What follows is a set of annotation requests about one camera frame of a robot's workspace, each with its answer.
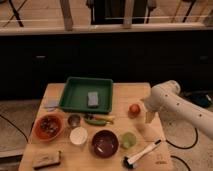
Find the wooden table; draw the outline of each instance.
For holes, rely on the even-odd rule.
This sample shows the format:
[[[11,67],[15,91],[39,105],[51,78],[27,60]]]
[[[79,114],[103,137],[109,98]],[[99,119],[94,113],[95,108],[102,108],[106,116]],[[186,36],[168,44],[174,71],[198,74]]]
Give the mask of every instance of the wooden table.
[[[60,113],[64,117],[65,128],[56,139],[49,143],[42,143],[36,140],[31,134],[29,142],[25,149],[22,161],[20,163],[20,171],[31,171],[33,159],[36,154],[58,151],[62,152],[61,164],[59,166],[49,167],[41,170],[49,171],[125,171],[122,166],[122,159],[124,156],[129,156],[142,150],[149,143],[161,139],[162,143],[158,148],[149,154],[145,155],[138,162],[136,171],[169,171],[173,170],[170,153],[168,151],[167,143],[163,133],[162,125],[158,114],[150,124],[145,123],[145,114],[143,113],[143,103],[141,99],[149,96],[150,85],[148,83],[114,83],[113,85],[113,101],[112,111],[109,115],[115,115],[114,124],[107,124],[104,127],[96,127],[88,125],[81,120],[81,126],[88,131],[88,140],[82,147],[77,147],[69,141],[71,128],[67,124],[69,113],[64,113],[59,109],[54,112],[47,112],[43,108],[43,104],[48,100],[60,99],[64,84],[49,84],[44,94],[41,106],[39,108],[37,118],[50,113]],[[130,104],[138,103],[142,112],[136,119],[128,118],[127,112]],[[135,146],[128,150],[121,147],[110,158],[102,159],[90,151],[91,139],[93,135],[100,130],[113,131],[118,139],[123,133],[130,131],[137,137]]]

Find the floor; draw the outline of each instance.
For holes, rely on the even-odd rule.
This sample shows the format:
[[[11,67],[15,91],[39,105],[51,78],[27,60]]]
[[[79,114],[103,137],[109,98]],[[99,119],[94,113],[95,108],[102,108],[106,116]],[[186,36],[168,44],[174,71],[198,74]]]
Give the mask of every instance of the floor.
[[[11,6],[7,0],[0,4],[0,29],[19,28],[13,16]],[[26,28],[63,27],[63,18],[59,0],[12,0],[19,9],[20,18]],[[86,27],[90,25],[90,10],[85,5],[86,0],[69,0],[74,26]],[[190,3],[180,0],[156,0],[157,8],[151,12],[150,23],[180,23],[186,14]],[[186,22],[201,22],[213,9],[212,0],[197,0]]]
[[[0,101],[1,116],[13,122],[28,137],[35,119],[40,100]],[[159,115],[167,140],[181,147],[191,146],[195,141],[194,127],[181,116],[161,109]],[[17,171],[19,158],[5,156],[20,155],[26,145],[26,139],[10,123],[0,118],[0,171]],[[198,131],[197,144],[188,150],[177,149],[168,145],[171,155],[184,160],[192,171],[213,170],[213,143]],[[186,166],[176,158],[172,158],[174,171],[187,171]]]

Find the dark red bowl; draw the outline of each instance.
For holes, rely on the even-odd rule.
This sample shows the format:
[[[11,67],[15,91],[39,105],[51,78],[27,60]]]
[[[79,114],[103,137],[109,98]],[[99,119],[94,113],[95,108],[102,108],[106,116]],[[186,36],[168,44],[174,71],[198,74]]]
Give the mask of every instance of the dark red bowl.
[[[101,158],[108,158],[115,154],[118,145],[119,142],[116,135],[109,130],[97,132],[92,139],[93,151]]]

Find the green lime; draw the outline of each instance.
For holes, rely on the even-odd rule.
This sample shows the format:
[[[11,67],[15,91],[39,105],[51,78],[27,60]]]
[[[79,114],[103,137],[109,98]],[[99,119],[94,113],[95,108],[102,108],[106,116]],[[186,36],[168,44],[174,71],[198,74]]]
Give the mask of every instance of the green lime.
[[[122,135],[122,147],[128,149],[136,144],[136,136],[131,132]]]

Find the small white cup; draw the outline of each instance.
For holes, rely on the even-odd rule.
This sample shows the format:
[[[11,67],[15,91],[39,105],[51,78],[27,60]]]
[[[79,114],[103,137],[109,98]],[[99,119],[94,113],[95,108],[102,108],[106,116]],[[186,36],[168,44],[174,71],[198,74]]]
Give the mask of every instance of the small white cup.
[[[82,146],[87,141],[88,133],[83,127],[74,128],[70,133],[70,141],[76,146]]]

